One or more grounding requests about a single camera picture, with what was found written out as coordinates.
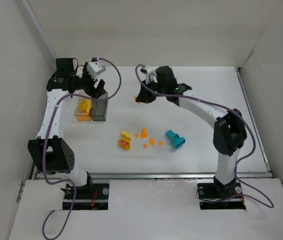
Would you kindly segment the orange arch lego stack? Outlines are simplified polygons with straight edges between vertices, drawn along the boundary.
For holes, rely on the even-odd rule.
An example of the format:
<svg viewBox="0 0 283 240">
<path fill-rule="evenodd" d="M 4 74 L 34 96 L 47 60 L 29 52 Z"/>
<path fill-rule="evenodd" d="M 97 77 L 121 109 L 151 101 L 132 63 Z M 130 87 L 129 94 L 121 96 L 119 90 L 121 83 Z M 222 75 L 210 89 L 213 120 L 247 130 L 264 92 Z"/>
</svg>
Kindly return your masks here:
<svg viewBox="0 0 283 240">
<path fill-rule="evenodd" d="M 145 139 L 148 137 L 147 129 L 145 127 L 142 128 L 141 138 Z"/>
</svg>

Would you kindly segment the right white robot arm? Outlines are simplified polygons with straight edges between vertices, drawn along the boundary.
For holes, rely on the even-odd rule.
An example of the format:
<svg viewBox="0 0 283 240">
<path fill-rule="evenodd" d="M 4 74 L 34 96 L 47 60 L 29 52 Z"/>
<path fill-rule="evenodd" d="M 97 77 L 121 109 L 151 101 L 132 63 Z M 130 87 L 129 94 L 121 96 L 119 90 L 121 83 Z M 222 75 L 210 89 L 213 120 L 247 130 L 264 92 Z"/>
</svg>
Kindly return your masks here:
<svg viewBox="0 0 283 240">
<path fill-rule="evenodd" d="M 218 152 L 214 188 L 221 194 L 229 192 L 235 185 L 235 164 L 247 139 L 241 112 L 236 108 L 228 110 L 186 96 L 184 93 L 192 90 L 192 87 L 186 83 L 178 83 L 172 68 L 167 65 L 153 69 L 148 65 L 139 64 L 135 69 L 145 75 L 145 79 L 140 81 L 140 92 L 135 99 L 137 103 L 149 104 L 157 97 L 165 97 L 212 127 L 213 145 Z"/>
</svg>

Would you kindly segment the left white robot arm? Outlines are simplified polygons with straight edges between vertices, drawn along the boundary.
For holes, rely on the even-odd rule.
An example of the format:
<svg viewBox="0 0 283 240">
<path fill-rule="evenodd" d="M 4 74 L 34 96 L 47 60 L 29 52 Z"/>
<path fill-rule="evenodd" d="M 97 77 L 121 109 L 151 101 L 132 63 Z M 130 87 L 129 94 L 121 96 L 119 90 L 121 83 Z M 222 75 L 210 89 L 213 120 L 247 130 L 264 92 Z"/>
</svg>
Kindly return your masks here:
<svg viewBox="0 0 283 240">
<path fill-rule="evenodd" d="M 94 99 L 106 93 L 105 82 L 97 81 L 106 67 L 93 59 L 84 64 L 82 75 L 78 76 L 72 58 L 58 58 L 55 62 L 56 71 L 46 85 L 42 124 L 35 139 L 28 141 L 27 149 L 40 172 L 47 176 L 58 174 L 82 187 L 88 184 L 89 174 L 75 164 L 75 154 L 64 140 L 65 117 L 75 91 L 84 91 Z"/>
</svg>

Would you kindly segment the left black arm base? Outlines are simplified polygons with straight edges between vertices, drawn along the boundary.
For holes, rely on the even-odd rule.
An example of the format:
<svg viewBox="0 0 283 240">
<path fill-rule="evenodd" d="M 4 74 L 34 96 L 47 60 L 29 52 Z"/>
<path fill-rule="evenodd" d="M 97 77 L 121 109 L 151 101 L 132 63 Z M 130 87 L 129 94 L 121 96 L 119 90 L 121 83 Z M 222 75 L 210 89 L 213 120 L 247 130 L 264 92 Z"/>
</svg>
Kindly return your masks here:
<svg viewBox="0 0 283 240">
<path fill-rule="evenodd" d="M 74 188 L 67 183 L 61 188 L 64 193 L 62 209 L 69 210 L 74 197 Z M 99 211 L 108 210 L 110 184 L 107 182 L 91 181 L 89 184 L 76 188 L 76 196 L 73 204 L 73 210 Z"/>
</svg>

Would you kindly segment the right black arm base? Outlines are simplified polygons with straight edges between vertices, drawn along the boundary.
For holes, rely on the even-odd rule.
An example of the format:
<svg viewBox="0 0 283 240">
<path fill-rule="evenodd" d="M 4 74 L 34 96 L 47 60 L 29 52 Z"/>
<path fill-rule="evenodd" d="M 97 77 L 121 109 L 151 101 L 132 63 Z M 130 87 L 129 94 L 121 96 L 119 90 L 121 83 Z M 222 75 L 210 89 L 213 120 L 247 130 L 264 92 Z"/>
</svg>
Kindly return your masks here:
<svg viewBox="0 0 283 240">
<path fill-rule="evenodd" d="M 199 182 L 196 197 L 199 199 L 201 210 L 246 210 L 242 193 L 239 182 L 235 182 L 226 190 L 217 187 L 214 182 Z"/>
</svg>

